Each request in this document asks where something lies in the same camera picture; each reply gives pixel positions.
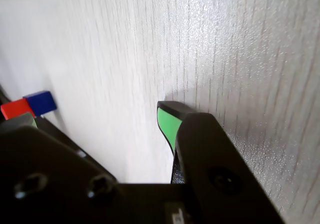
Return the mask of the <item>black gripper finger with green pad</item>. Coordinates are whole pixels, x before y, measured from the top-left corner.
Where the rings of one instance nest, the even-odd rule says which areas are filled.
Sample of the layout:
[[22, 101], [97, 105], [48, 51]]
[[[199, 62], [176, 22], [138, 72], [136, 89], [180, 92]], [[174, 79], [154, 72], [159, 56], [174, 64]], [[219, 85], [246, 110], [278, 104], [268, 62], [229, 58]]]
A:
[[202, 224], [281, 224], [261, 185], [210, 113], [157, 103], [157, 123], [174, 151]]
[[128, 224], [114, 179], [31, 125], [0, 135], [3, 224]]

